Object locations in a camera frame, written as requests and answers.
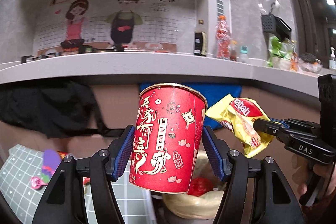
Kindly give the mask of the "yellow wafer snack packet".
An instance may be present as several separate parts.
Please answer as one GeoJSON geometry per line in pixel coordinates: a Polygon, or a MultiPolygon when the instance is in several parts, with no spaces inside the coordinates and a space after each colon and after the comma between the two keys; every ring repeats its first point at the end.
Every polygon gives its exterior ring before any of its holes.
{"type": "Polygon", "coordinates": [[[219,122],[241,141],[244,155],[252,158],[266,149],[274,136],[254,129],[257,119],[270,119],[256,103],[249,98],[232,97],[228,94],[206,111],[206,116],[219,122]]]}

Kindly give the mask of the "red paper noodle cup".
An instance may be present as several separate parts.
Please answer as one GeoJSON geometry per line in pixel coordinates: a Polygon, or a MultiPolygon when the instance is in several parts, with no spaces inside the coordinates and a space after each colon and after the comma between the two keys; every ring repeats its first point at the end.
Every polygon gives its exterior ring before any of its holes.
{"type": "Polygon", "coordinates": [[[139,95],[129,182],[155,192],[188,192],[206,110],[205,97],[188,86],[145,88],[139,95]]]}

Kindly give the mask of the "purple eggplant sponge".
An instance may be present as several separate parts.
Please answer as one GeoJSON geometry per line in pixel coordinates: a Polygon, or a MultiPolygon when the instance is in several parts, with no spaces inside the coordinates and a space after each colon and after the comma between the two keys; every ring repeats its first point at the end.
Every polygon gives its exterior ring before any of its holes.
{"type": "Polygon", "coordinates": [[[41,174],[31,178],[31,188],[38,190],[48,185],[62,159],[63,154],[60,151],[51,149],[45,150],[43,153],[41,174]]]}

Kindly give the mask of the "yellow trash bag bin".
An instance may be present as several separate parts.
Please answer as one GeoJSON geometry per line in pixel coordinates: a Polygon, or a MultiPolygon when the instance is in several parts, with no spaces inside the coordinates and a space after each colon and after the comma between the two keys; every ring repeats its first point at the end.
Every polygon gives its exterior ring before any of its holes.
{"type": "Polygon", "coordinates": [[[163,203],[173,215],[183,219],[213,219],[227,184],[214,175],[205,151],[199,151],[187,193],[164,194],[163,203]]]}

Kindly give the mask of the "black hanging cloth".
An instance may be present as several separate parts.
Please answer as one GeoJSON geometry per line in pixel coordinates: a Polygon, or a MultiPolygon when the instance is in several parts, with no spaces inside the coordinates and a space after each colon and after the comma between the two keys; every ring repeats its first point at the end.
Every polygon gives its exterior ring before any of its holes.
{"type": "Polygon", "coordinates": [[[1,121],[48,138],[118,138],[123,133],[122,128],[106,126],[92,89],[73,81],[6,85],[1,88],[1,121]]]}

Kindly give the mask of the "glass bowl dark contents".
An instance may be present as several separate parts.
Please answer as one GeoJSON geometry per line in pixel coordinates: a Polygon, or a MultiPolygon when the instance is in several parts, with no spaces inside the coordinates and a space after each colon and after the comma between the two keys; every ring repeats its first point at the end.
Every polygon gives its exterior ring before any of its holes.
{"type": "Polygon", "coordinates": [[[299,56],[298,66],[302,71],[319,73],[322,69],[322,63],[312,53],[304,53],[299,56]]]}

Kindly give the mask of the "white pump bottle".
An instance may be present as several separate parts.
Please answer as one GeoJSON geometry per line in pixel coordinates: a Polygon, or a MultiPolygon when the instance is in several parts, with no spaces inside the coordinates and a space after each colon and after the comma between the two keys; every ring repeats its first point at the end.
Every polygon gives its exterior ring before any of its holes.
{"type": "Polygon", "coordinates": [[[336,71],[336,57],[335,57],[335,48],[330,47],[330,59],[329,59],[329,69],[336,71]]]}

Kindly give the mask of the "green plastic bag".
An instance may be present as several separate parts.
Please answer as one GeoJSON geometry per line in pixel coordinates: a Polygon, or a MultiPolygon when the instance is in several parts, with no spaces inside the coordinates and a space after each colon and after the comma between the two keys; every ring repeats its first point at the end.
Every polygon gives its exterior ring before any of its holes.
{"type": "Polygon", "coordinates": [[[290,62],[293,55],[293,44],[291,40],[285,38],[280,40],[277,36],[273,35],[269,38],[268,42],[268,66],[271,68],[277,68],[280,63],[290,62]]]}

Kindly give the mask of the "small teal cap bottle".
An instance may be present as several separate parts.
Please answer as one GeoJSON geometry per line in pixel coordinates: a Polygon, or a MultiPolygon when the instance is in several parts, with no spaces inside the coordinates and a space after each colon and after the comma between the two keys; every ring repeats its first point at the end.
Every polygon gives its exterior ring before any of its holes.
{"type": "Polygon", "coordinates": [[[240,56],[239,61],[241,63],[248,63],[248,47],[247,46],[240,46],[240,56]]]}

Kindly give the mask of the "green checked floor mat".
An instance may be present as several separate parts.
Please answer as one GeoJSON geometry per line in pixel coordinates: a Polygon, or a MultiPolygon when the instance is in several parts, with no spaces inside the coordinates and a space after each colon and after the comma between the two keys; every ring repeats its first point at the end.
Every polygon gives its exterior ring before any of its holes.
{"type": "MultiPolygon", "coordinates": [[[[43,152],[17,144],[9,149],[9,157],[1,167],[1,193],[22,223],[31,223],[45,191],[33,189],[31,179],[41,175],[43,152]]],[[[129,182],[126,170],[116,182],[113,192],[125,223],[156,223],[148,190],[129,182]]]]}

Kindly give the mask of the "black box on counter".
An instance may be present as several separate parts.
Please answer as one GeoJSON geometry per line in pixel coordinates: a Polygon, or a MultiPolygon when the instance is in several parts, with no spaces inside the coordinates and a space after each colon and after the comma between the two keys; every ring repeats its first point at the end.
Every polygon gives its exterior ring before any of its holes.
{"type": "Polygon", "coordinates": [[[205,32],[195,32],[193,53],[195,56],[207,55],[207,35],[205,32]]]}

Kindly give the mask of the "orange cap plastic bottle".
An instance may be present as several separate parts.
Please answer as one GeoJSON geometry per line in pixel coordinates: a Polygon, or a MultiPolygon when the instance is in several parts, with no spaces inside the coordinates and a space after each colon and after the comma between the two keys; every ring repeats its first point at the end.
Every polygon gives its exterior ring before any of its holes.
{"type": "Polygon", "coordinates": [[[217,58],[230,59],[231,34],[224,15],[219,15],[216,28],[216,41],[218,44],[217,58]]]}

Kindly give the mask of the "black wall rack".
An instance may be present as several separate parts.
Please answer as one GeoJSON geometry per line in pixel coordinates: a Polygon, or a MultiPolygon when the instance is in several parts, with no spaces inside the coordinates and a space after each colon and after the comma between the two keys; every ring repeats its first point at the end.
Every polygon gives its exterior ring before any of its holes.
{"type": "Polygon", "coordinates": [[[261,16],[262,31],[280,40],[291,38],[291,28],[280,17],[273,14],[261,16]]]}

